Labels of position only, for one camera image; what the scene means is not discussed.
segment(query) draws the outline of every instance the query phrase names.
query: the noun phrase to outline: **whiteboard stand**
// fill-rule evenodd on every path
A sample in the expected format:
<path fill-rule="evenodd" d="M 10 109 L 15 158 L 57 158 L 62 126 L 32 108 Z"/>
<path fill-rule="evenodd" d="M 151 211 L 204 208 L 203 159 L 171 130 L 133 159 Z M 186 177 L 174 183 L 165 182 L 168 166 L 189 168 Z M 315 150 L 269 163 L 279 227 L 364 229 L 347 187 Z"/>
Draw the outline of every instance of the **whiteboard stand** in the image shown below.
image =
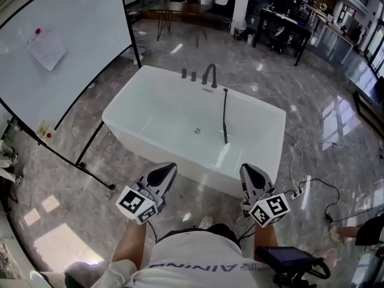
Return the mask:
<path fill-rule="evenodd" d="M 24 7 L 26 7 L 28 4 L 30 4 L 33 0 L 30 0 L 28 1 L 26 4 L 24 4 L 22 7 L 20 7 L 14 14 L 12 14 L 10 16 L 10 18 L 12 18 L 16 13 L 18 13 L 20 10 L 22 10 Z M 124 5 L 125 5 L 125 2 L 124 0 L 122 0 L 122 7 L 124 8 Z M 133 46 L 133 50 L 134 50 L 134 54 L 135 54 L 135 57 L 136 57 L 136 61 L 137 61 L 137 66 L 139 68 L 141 68 L 142 64 L 141 64 L 141 61 L 140 61 L 140 58 L 139 58 L 139 53 L 137 51 L 137 46 L 136 46 L 136 41 L 134 39 L 134 35 L 133 35 L 133 29 L 132 29 L 132 25 L 131 25 L 131 22 L 130 22 L 130 19 L 127 17 L 127 14 L 125 13 L 125 19 L 127 21 L 127 26 L 128 26 L 128 31 L 129 31 L 129 35 L 131 37 L 131 42 L 132 44 L 130 46 Z M 125 52 L 130 46 L 128 46 L 127 48 L 125 48 L 120 54 L 122 54 L 123 52 Z M 102 72 L 104 71 L 105 68 L 107 68 L 115 59 L 113 59 L 108 65 L 106 65 L 98 74 L 97 76 Z M 85 92 L 85 90 L 88 88 L 88 86 L 90 84 L 92 84 L 92 82 L 94 81 L 94 79 L 91 80 L 91 82 L 86 86 L 86 88 L 79 94 L 79 96 L 75 99 L 75 101 L 71 104 L 71 106 L 68 108 L 68 110 L 64 113 L 64 115 L 62 116 L 62 118 L 59 120 L 58 124 L 56 125 L 55 127 L 55 130 L 59 127 L 60 123 L 63 121 L 63 119 L 65 118 L 65 116 L 67 115 L 67 113 L 70 111 L 70 109 L 73 107 L 73 105 L 76 103 L 76 101 L 80 98 L 80 96 Z M 97 133 L 100 131 L 100 129 L 102 128 L 102 126 L 104 125 L 104 122 L 102 121 L 100 123 L 100 125 L 97 127 L 97 129 L 95 130 L 95 132 L 92 134 L 91 138 L 88 140 L 86 146 L 84 147 L 80 157 L 77 159 L 77 161 L 75 163 L 73 163 L 72 161 L 68 160 L 67 158 L 65 158 L 63 155 L 61 155 L 60 153 L 56 152 L 55 150 L 53 150 L 50 146 L 47 145 L 46 142 L 42 141 L 37 135 L 36 133 L 26 124 L 24 123 L 11 109 L 10 107 L 4 102 L 4 100 L 0 97 L 0 104 L 2 104 L 4 106 L 4 108 L 12 115 L 12 118 L 15 119 L 18 123 L 18 125 L 20 126 L 20 128 L 25 131 L 25 133 L 27 135 L 29 135 L 32 139 L 34 139 L 39 145 L 43 145 L 46 149 L 48 149 L 50 152 L 52 152 L 53 154 L 55 154 L 56 156 L 58 156 L 60 159 L 62 159 L 64 162 L 68 163 L 70 166 L 73 166 L 74 168 L 82 171 L 83 173 L 86 173 L 87 175 L 93 177 L 94 179 L 96 179 L 99 183 L 101 183 L 103 186 L 105 186 L 106 188 L 110 189 L 110 190 L 114 190 L 116 188 L 116 186 L 114 184 L 107 184 L 105 183 L 104 181 L 100 180 L 97 176 L 95 176 L 94 174 L 92 174 L 90 171 L 88 171 L 86 169 L 86 164 L 81 162 L 81 159 L 83 158 L 85 152 L 88 150 L 89 146 L 91 145 L 92 141 L 95 139 Z"/>

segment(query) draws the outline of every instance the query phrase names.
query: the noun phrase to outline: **sneaker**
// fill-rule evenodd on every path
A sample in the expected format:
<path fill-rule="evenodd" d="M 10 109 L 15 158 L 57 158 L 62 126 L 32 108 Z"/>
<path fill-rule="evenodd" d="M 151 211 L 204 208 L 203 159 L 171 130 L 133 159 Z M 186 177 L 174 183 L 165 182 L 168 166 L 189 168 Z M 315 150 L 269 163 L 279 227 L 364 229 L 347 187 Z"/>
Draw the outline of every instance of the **sneaker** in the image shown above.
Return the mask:
<path fill-rule="evenodd" d="M 335 226 L 335 225 L 332 225 L 332 226 L 329 228 L 329 237 L 330 237 L 331 240 L 334 241 L 334 242 L 341 241 L 342 243 L 345 244 L 346 241 L 347 241 L 347 238 L 346 238 L 346 237 L 340 236 L 340 235 L 337 233 L 337 226 Z"/>
<path fill-rule="evenodd" d="M 13 157 L 11 158 L 11 166 L 15 166 L 15 164 L 18 162 L 18 160 L 19 160 L 19 155 L 14 154 Z"/>
<path fill-rule="evenodd" d="M 210 228 L 214 223 L 214 219 L 210 215 L 206 215 L 203 217 L 202 221 L 200 222 L 199 228 L 200 229 L 208 229 Z"/>
<path fill-rule="evenodd" d="M 15 186 L 18 186 L 22 181 L 23 181 L 23 175 L 17 176 L 14 181 Z"/>

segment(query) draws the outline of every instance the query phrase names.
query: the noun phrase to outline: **marble floor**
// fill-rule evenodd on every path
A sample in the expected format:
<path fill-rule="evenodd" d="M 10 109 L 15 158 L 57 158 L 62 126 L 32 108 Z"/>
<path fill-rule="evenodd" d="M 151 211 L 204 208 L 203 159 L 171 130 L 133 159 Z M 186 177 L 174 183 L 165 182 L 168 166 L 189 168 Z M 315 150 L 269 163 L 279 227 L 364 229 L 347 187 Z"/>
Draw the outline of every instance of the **marble floor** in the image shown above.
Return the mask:
<path fill-rule="evenodd" d="M 201 77 L 210 63 L 217 66 L 222 85 L 249 94 L 286 111 L 286 131 L 302 149 L 307 178 L 320 178 L 340 191 L 340 201 L 329 208 L 334 219 L 346 217 L 384 202 L 383 161 L 378 156 L 379 138 L 356 115 L 345 80 L 337 70 L 307 50 L 297 67 L 289 51 L 282 55 L 263 44 L 252 48 L 227 32 L 208 29 L 196 49 L 192 26 L 172 23 L 156 41 L 157 21 L 140 20 L 133 26 L 146 47 L 142 63 L 181 72 L 188 68 Z M 170 52 L 179 44 L 182 47 Z M 131 61 L 118 58 L 71 109 L 59 128 L 54 148 L 75 161 L 101 121 L 101 114 L 116 93 L 137 71 Z M 85 154 L 88 169 L 116 184 L 110 191 L 83 172 L 70 167 L 31 140 L 24 132 L 11 134 L 20 160 L 16 172 L 24 181 L 16 188 L 18 204 L 11 218 L 31 257 L 42 270 L 61 272 L 72 263 L 108 262 L 126 219 L 115 207 L 123 187 L 151 162 L 124 149 L 104 126 Z M 276 186 L 280 191 L 305 180 L 298 146 L 284 137 Z M 331 278 L 317 280 L 320 287 L 355 287 L 366 280 L 374 252 L 353 242 L 335 244 L 328 238 L 324 208 L 335 202 L 334 189 L 312 181 L 305 195 L 291 201 L 291 213 L 276 226 L 281 245 L 293 245 L 315 255 L 334 256 Z M 168 205 L 152 220 L 158 237 L 170 230 L 198 225 L 211 214 L 216 223 L 231 227 L 238 236 L 252 224 L 241 214 L 240 200 L 177 176 L 167 195 Z M 339 222 L 354 225 L 375 215 L 379 208 Z M 146 260 L 154 244 L 147 229 Z M 253 240 L 242 241 L 245 256 L 253 254 Z"/>

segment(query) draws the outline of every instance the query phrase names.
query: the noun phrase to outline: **whiteboard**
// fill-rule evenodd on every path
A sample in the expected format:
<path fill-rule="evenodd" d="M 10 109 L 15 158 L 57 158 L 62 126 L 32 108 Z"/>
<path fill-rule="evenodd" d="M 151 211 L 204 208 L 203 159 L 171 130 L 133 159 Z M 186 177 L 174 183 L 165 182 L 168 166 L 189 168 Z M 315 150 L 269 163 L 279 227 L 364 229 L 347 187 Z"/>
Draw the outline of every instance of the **whiteboard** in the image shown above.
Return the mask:
<path fill-rule="evenodd" d="M 27 51 L 37 28 L 54 29 L 67 48 L 52 71 Z M 55 126 L 130 44 L 122 0 L 33 0 L 0 29 L 0 97 L 31 129 Z"/>

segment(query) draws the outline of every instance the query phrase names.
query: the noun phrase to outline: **paper note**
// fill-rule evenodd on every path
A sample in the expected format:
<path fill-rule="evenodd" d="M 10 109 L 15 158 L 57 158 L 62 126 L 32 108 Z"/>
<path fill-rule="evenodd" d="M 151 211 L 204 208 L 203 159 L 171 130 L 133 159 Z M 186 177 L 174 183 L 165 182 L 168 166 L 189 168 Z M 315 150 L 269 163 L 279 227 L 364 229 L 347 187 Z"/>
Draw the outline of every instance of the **paper note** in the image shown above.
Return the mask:
<path fill-rule="evenodd" d="M 54 30 L 42 29 L 33 39 L 28 41 L 28 51 L 49 71 L 67 52 L 64 43 Z"/>

